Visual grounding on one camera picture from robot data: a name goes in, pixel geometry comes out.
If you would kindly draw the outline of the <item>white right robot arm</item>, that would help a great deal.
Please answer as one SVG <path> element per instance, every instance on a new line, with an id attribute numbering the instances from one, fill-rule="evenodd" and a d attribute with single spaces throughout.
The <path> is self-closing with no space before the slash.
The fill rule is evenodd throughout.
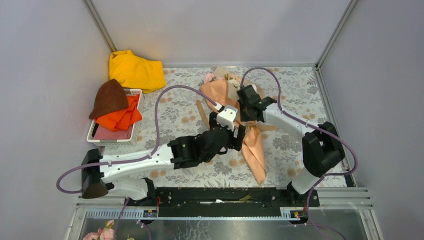
<path id="1" fill-rule="evenodd" d="M 236 94 L 242 121 L 277 127 L 301 143 L 303 169 L 288 184 L 286 193 L 291 205 L 301 205 L 306 193 L 346 156 L 335 126 L 328 121 L 317 124 L 301 120 L 283 110 L 274 98 L 262 98 L 252 85 L 241 87 Z"/>

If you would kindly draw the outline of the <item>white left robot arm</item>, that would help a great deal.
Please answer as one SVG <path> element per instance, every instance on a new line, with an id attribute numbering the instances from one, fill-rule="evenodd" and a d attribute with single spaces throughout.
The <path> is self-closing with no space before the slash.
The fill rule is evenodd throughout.
<path id="1" fill-rule="evenodd" d="M 148 206 L 155 200 L 153 181 L 135 179 L 130 175 L 151 170 L 177 170 L 194 168 L 210 162 L 216 155 L 228 150 L 240 151 L 246 128 L 229 122 L 223 113 L 209 115 L 209 130 L 181 136 L 158 147 L 151 156 L 148 151 L 122 155 L 101 154 L 98 148 L 89 150 L 82 163 L 81 196 L 96 199 L 112 194 L 128 197 Z"/>

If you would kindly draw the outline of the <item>pink artificial flowers at bottom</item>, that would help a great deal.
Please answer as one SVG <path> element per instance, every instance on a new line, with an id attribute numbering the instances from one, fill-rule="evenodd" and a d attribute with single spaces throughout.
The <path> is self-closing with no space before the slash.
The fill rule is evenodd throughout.
<path id="1" fill-rule="evenodd" d="M 111 219 L 105 224 L 105 227 L 99 228 L 95 232 L 87 233 L 82 240 L 115 240 L 114 224 L 115 221 Z"/>

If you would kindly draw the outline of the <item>floral patterned table mat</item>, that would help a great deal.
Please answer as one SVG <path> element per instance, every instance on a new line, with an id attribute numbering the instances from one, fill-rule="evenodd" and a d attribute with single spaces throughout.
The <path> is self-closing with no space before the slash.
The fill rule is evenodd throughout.
<path id="1" fill-rule="evenodd" d="M 151 150 L 156 141 L 166 144 L 175 138 L 196 135 L 207 130 L 201 120 L 196 101 L 210 113 L 205 99 L 193 92 L 204 82 L 213 67 L 169 67 L 164 69 L 167 86 L 173 89 L 147 93 L 143 97 L 142 121 L 135 145 L 109 146 L 106 154 L 128 154 Z M 318 123 L 327 121 L 325 107 L 311 66 L 269 67 L 250 71 L 247 67 L 231 67 L 229 72 L 263 89 L 265 96 L 280 98 L 281 105 L 299 118 Z M 303 168 L 301 144 L 281 130 L 260 133 L 264 147 L 266 178 L 264 187 L 285 187 Z M 149 178 L 157 187 L 257 187 L 241 152 L 229 150 L 197 167 L 176 170 L 149 170 L 135 178 Z"/>

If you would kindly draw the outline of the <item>orange cloth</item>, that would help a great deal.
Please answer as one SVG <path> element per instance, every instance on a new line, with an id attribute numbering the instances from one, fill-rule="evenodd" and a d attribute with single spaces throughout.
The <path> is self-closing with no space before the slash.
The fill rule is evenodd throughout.
<path id="1" fill-rule="evenodd" d="M 138 103 L 140 101 L 140 94 L 128 95 L 128 107 L 112 113 L 95 118 L 94 121 L 101 127 L 111 131 L 126 131 L 135 123 L 143 119 L 138 110 Z"/>

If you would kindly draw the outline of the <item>yellow cloth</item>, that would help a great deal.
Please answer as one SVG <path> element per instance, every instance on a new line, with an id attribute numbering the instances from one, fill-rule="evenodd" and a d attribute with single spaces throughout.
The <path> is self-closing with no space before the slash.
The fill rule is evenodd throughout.
<path id="1" fill-rule="evenodd" d="M 109 79 L 117 80 L 124 88 L 140 89 L 144 94 L 166 86 L 161 61 L 147 60 L 131 50 L 112 52 L 109 56 Z"/>

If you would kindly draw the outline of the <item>white plastic basket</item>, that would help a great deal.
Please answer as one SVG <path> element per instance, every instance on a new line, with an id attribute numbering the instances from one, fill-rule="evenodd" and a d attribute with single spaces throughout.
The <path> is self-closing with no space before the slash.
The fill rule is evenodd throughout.
<path id="1" fill-rule="evenodd" d="M 139 134 L 139 130 L 141 128 L 141 120 L 133 124 L 132 134 L 130 139 L 123 140 L 94 140 L 93 133 L 95 129 L 96 122 L 94 120 L 91 121 L 90 128 L 86 135 L 86 141 L 88 143 L 92 143 L 96 146 L 107 147 L 107 146 L 133 146 L 137 143 L 137 138 Z"/>

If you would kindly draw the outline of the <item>brown cloth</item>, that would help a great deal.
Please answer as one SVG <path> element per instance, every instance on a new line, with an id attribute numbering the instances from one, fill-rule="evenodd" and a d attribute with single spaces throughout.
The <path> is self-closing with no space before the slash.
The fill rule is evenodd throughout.
<path id="1" fill-rule="evenodd" d="M 98 89 L 89 119 L 94 120 L 128 107 L 129 103 L 124 88 L 116 79 L 111 79 Z"/>

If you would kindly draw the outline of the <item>pink cloth in basket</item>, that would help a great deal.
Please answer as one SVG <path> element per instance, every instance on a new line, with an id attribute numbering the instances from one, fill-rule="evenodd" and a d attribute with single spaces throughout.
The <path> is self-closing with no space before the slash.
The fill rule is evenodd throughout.
<path id="1" fill-rule="evenodd" d="M 127 140 L 131 138 L 133 125 L 127 130 L 110 131 L 99 124 L 94 125 L 92 139 L 93 140 Z"/>

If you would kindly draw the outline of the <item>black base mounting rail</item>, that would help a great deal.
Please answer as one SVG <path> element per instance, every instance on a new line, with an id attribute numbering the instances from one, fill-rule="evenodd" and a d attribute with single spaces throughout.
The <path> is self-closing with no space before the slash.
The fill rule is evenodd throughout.
<path id="1" fill-rule="evenodd" d="M 280 217 L 281 208 L 316 208 L 320 200 L 316 190 L 299 195 L 275 187 L 156 187 L 142 200 L 130 199 L 128 206 L 152 207 L 161 218 Z"/>

